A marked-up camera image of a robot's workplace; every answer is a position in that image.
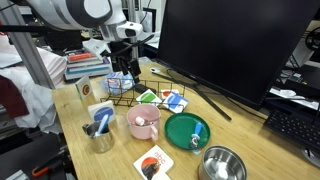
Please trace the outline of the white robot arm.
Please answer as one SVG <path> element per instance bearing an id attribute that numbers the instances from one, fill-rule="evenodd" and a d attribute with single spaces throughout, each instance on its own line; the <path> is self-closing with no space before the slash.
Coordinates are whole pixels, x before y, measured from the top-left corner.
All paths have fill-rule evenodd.
<path id="1" fill-rule="evenodd" d="M 122 11 L 121 0 L 26 0 L 33 12 L 46 26 L 55 30 L 84 30 L 99 27 L 103 40 L 108 43 L 120 42 L 123 39 L 137 37 L 143 27 L 139 23 L 130 22 Z M 117 57 L 131 49 L 132 44 L 116 52 L 109 52 L 109 47 L 94 50 L 97 40 L 89 40 L 89 51 L 99 58 Z M 133 77 L 141 71 L 138 61 L 118 60 L 116 64 L 124 74 L 130 72 Z M 85 69 L 81 71 L 66 70 L 66 80 L 80 79 L 83 76 L 95 77 L 113 72 L 113 67 Z"/>

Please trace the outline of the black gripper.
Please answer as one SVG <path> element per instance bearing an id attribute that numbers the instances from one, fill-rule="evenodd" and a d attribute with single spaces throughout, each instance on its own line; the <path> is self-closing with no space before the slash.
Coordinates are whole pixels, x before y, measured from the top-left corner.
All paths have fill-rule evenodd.
<path id="1" fill-rule="evenodd" d="M 123 75 L 128 74 L 127 62 L 131 58 L 131 50 L 128 46 L 123 42 L 111 42 L 109 44 L 111 50 L 111 61 L 114 72 L 122 71 Z M 131 75 L 134 78 L 135 83 L 139 83 L 139 75 L 141 74 L 139 62 L 137 59 L 134 59 L 129 62 Z"/>

